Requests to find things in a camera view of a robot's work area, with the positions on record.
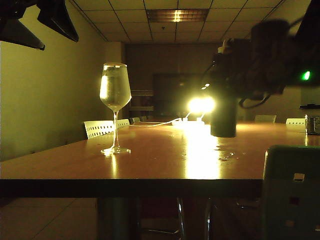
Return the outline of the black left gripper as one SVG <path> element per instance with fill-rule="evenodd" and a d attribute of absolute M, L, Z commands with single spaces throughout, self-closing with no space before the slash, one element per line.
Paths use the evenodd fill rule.
<path fill-rule="evenodd" d="M 37 17 L 40 23 L 74 42 L 79 41 L 65 0 L 0 0 L 1 41 L 45 50 L 45 44 L 18 20 L 35 4 L 40 9 Z"/>

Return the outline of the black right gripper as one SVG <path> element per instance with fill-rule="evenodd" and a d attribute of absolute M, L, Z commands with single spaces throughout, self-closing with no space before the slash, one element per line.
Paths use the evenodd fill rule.
<path fill-rule="evenodd" d="M 237 98 L 281 94 L 287 86 L 299 86 L 299 48 L 289 29 L 283 19 L 256 24 L 251 29 L 251 64 L 245 53 L 217 53 L 202 75 L 202 85 Z"/>

